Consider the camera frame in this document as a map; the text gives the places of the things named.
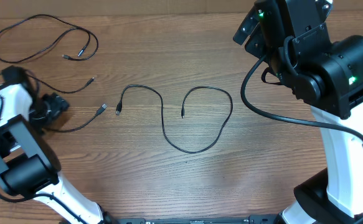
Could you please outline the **black cable silver plug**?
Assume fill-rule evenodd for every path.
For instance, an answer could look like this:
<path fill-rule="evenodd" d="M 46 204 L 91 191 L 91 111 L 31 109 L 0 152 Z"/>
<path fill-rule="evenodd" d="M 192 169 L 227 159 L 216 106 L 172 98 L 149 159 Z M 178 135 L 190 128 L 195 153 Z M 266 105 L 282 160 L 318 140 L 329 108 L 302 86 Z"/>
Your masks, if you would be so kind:
<path fill-rule="evenodd" d="M 69 34 L 80 34 L 84 43 L 77 47 L 76 53 L 61 54 L 62 59 L 82 62 L 97 53 L 100 43 L 92 31 L 56 16 L 36 14 L 0 30 L 0 41 L 8 41 L 6 47 L 15 50 L 22 46 L 26 48 L 24 55 L 19 58 L 5 56 L 4 50 L 0 49 L 0 62 L 22 64 L 36 60 L 53 50 Z"/>

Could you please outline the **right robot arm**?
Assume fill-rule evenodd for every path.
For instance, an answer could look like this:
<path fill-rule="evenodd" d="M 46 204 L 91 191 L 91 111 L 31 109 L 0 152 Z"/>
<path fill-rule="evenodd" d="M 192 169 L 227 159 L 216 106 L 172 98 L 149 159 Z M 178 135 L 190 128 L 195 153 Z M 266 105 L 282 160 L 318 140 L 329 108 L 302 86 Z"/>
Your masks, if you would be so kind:
<path fill-rule="evenodd" d="M 331 1 L 256 1 L 233 40 L 265 73 L 310 105 L 312 121 L 260 110 L 286 123 L 318 127 L 327 166 L 294 189 L 295 201 L 276 215 L 250 215 L 250 223 L 363 223 L 363 36 L 332 42 L 326 19 Z"/>

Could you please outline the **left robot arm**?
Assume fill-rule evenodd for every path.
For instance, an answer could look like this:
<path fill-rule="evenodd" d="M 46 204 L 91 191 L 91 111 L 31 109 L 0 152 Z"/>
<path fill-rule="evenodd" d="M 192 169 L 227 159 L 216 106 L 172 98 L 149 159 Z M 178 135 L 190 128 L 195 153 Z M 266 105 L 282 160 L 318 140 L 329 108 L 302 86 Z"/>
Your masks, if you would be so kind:
<path fill-rule="evenodd" d="M 70 106 L 60 90 L 40 96 L 43 82 L 22 67 L 7 67 L 0 76 L 0 199 L 38 201 L 61 215 L 64 223 L 114 223 L 108 212 L 67 180 L 43 138 Z"/>

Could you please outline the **cardboard box wall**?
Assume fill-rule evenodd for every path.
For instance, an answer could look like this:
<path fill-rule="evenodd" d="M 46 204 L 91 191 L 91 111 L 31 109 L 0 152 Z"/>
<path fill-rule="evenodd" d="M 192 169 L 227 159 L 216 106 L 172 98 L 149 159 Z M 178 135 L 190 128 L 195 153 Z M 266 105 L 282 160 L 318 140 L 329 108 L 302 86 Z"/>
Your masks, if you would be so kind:
<path fill-rule="evenodd" d="M 247 12 L 254 0 L 0 0 L 0 19 Z"/>

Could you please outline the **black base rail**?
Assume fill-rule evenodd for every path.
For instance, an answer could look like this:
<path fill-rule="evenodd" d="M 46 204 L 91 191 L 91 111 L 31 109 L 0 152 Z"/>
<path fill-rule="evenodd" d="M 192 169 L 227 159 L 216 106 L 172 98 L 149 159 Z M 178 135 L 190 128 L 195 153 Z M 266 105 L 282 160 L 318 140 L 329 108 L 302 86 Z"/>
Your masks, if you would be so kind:
<path fill-rule="evenodd" d="M 104 214 L 103 223 L 112 224 L 274 224 L 279 223 L 279 215 L 250 215 L 245 218 L 171 218 L 171 219 L 144 219 L 144 218 L 115 218 L 109 213 Z"/>

